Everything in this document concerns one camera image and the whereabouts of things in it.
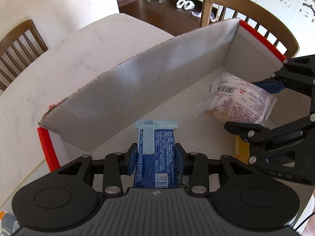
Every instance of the yellow object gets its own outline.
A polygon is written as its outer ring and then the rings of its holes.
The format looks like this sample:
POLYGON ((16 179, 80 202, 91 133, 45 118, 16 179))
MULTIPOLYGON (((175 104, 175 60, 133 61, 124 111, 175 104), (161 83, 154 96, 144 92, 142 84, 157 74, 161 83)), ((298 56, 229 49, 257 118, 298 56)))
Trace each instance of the yellow object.
POLYGON ((249 144, 239 136, 235 136, 235 158, 246 164, 249 159, 249 144))

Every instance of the black cable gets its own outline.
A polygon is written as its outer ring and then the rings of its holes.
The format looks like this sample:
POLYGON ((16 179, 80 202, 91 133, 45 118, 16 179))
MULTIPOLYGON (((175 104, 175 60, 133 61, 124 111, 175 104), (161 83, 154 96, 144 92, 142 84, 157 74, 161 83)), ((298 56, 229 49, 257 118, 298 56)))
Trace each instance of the black cable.
POLYGON ((313 216, 314 214, 315 214, 315 211, 314 211, 312 214, 310 214, 307 218, 305 218, 304 221, 303 221, 302 223, 300 223, 297 228, 295 228, 295 231, 296 231, 297 229, 299 229, 299 228, 301 227, 301 225, 304 224, 308 219, 310 219, 311 216, 313 216))

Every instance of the barcode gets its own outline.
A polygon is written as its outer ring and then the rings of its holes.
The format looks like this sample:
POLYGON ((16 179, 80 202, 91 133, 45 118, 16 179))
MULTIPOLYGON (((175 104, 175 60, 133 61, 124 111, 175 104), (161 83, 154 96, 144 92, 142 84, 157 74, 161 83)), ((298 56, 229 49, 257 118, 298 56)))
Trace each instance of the barcode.
POLYGON ((228 86, 228 85, 221 85, 218 87, 218 92, 225 92, 225 93, 233 93, 235 87, 228 86))
POLYGON ((155 188, 167 188, 168 177, 167 173, 155 173, 155 188))

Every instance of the light blue package seal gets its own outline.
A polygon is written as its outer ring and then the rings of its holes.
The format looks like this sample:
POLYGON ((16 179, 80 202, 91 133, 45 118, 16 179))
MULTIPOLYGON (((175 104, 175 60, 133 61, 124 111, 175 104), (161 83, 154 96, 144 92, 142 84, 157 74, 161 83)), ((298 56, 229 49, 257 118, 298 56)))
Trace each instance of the light blue package seal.
POLYGON ((173 132, 178 128, 178 123, 139 120, 135 127, 139 132, 139 142, 134 187, 177 187, 173 132))

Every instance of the red trim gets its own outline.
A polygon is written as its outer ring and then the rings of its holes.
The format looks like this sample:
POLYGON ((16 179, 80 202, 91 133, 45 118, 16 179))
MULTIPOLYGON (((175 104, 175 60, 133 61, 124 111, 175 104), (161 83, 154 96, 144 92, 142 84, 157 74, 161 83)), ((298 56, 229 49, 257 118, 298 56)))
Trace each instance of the red trim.
POLYGON ((281 54, 281 52, 278 51, 275 46, 273 46, 265 37, 263 37, 254 28, 248 25, 245 21, 240 20, 239 24, 248 32, 250 32, 253 36, 255 36, 263 45, 265 45, 281 62, 283 62, 286 59, 286 57, 283 54, 281 54))
POLYGON ((49 131, 44 128, 37 128, 38 136, 40 139, 40 143, 42 145, 42 149, 46 158, 46 162, 49 170, 52 172, 58 168, 60 168, 59 161, 57 159, 53 143, 51 142, 49 131))

